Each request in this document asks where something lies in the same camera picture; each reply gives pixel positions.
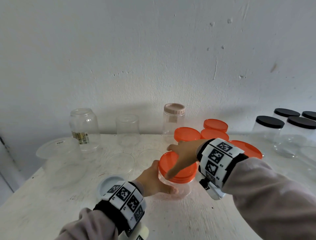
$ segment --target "table surface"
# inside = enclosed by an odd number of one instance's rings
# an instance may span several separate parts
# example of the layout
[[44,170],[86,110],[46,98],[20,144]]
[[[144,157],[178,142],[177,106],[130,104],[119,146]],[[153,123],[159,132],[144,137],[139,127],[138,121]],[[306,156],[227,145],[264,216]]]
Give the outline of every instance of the table surface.
[[[106,161],[117,153],[129,153],[135,160],[147,149],[166,152],[168,144],[161,135],[141,135],[132,148],[117,144],[116,135],[101,135],[102,149],[85,155],[85,176],[69,187],[52,187],[40,168],[0,207],[1,240],[54,239],[63,225],[78,219],[79,211],[94,208],[98,202],[96,187],[114,169]],[[245,140],[231,135],[230,139]],[[144,170],[135,164],[128,180]],[[155,239],[261,239],[243,220],[232,196],[215,201],[200,184],[193,181],[193,191],[182,200],[166,201],[156,196],[146,198],[147,209],[142,222],[149,229],[148,240]]]

